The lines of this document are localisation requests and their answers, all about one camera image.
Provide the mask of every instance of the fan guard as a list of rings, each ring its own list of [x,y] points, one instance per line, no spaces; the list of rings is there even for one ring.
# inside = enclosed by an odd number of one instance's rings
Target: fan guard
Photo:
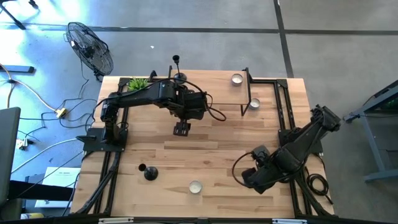
[[[66,37],[80,60],[98,76],[109,75],[113,61],[108,45],[86,25],[80,22],[68,23]]]

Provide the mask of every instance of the wooden table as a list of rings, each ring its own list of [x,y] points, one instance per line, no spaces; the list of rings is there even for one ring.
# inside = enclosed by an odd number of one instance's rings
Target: wooden table
[[[248,78],[244,71],[211,71],[211,70],[180,70],[186,74],[187,81],[199,85],[203,91],[207,91],[213,97],[214,104],[221,105],[246,105],[249,103]],[[231,85],[231,76],[240,74],[243,77],[240,86]],[[186,84],[190,90],[195,87]]]
[[[218,73],[223,72],[213,72],[215,77]],[[99,100],[117,90],[119,79],[104,77]],[[295,123],[302,127],[310,121],[304,81],[288,78],[287,82]],[[212,91],[213,96],[224,94],[216,92],[217,89],[213,89],[206,79],[195,80],[195,84],[203,91]],[[201,121],[189,121],[192,127],[188,137],[172,134],[177,118],[172,117],[168,110],[154,105],[130,108],[127,119],[129,139],[119,166],[112,216],[294,217],[288,184],[276,183],[259,195],[253,189],[236,183],[231,176],[233,162],[240,155],[261,144],[265,144],[271,152],[278,147],[279,122],[273,86],[252,84],[251,95],[260,99],[259,110],[248,110],[242,117],[238,105],[213,105],[228,119],[220,122],[205,113]],[[101,106],[95,113],[97,121],[100,121],[100,109]],[[103,123],[97,122],[93,126],[102,127]],[[103,157],[103,152],[95,152],[83,161],[72,211],[78,210],[98,185]],[[138,170],[138,165],[142,163],[158,168],[159,176],[155,181],[147,181]],[[244,158],[237,164],[236,175],[240,177],[242,170],[253,166],[250,158]],[[316,157],[308,158],[307,167],[310,173],[325,175]],[[203,184],[198,195],[189,192],[188,185],[193,180]],[[107,193],[108,189],[105,189],[102,209]],[[298,195],[300,208],[304,210],[300,190]],[[325,197],[316,198],[328,212],[333,213],[333,207]]]

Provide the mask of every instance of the concrete floor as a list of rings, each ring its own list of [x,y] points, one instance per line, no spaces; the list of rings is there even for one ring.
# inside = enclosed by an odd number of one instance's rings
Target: concrete floor
[[[67,24],[79,21],[89,26],[112,27],[215,27],[277,29],[272,0],[217,1],[39,1],[40,11],[25,1],[8,2],[7,8],[22,22]],[[377,0],[280,0],[286,29],[397,30],[397,1]],[[9,22],[5,13],[0,21]],[[83,83],[80,61],[61,31],[0,30],[0,62],[31,65],[34,75],[18,75],[46,102],[58,106],[74,98]],[[166,74],[171,56],[181,56],[182,68],[240,70],[249,67],[255,77],[286,77],[279,34],[220,34],[171,32],[97,32],[108,43],[114,61],[111,75]],[[288,35],[294,77],[304,78],[311,106],[327,105],[338,116],[361,106],[366,99],[397,79],[397,36],[382,35]],[[84,66],[89,85],[84,99],[98,96],[100,83]],[[0,86],[5,102],[8,84]],[[71,108],[77,102],[69,102]],[[87,101],[71,113],[77,118],[93,107]],[[38,118],[48,109],[25,88],[17,86],[11,106],[22,108],[25,118]],[[70,125],[81,124],[76,121]],[[19,129],[30,131],[40,121],[21,121]],[[27,151],[16,151],[14,167],[45,147],[84,134],[84,128],[65,129],[47,121],[47,129],[34,133],[40,139]],[[337,215],[385,222],[398,222],[398,180],[365,184],[363,175],[377,170],[369,144],[357,121],[343,125],[323,141],[326,174]],[[22,180],[59,166],[81,150],[70,142],[43,153],[12,175]],[[79,166],[81,158],[68,164]]]

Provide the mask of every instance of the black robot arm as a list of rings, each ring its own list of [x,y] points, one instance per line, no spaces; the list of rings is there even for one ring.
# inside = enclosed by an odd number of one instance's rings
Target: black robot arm
[[[269,154],[265,146],[252,152],[256,168],[242,172],[246,187],[262,194],[278,181],[286,181],[298,173],[306,163],[311,148],[327,133],[339,130],[340,119],[326,106],[317,105],[311,110],[312,117],[303,128],[294,128],[281,142],[286,142],[276,152]]]
[[[155,82],[150,87],[135,92],[111,93],[103,102],[101,120],[105,123],[102,134],[104,143],[118,140],[119,127],[116,125],[118,111],[142,105],[156,105],[167,108],[180,122],[174,127],[174,135],[187,136],[190,129],[189,119],[202,119],[206,107],[206,92],[189,90],[185,85],[179,85],[170,80]]]

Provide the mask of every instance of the small potted plant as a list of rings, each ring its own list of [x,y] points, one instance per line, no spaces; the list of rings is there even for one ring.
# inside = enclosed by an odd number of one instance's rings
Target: small potted plant
[[[137,91],[148,85],[146,78],[132,78],[128,84],[128,91]]]

